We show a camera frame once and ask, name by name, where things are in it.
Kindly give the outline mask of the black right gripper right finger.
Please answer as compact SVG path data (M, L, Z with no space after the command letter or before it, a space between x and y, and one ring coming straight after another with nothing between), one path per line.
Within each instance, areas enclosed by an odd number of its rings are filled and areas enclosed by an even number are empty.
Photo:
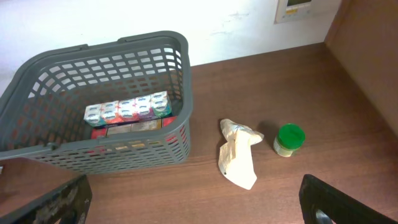
M311 174L305 174L299 190L304 223L397 222L346 195Z

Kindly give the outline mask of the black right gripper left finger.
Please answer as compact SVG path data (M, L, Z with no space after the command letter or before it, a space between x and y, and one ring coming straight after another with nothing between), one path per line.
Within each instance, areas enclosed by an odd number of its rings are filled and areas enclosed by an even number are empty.
M87 176L81 175L1 217L1 223L85 224L92 196Z

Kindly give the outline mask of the multicolour tissue pocket pack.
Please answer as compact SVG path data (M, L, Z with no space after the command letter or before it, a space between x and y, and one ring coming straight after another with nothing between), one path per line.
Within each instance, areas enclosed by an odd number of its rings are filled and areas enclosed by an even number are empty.
M147 121L172 115L172 103L166 91L116 100L85 108L83 119L92 127L125 122Z

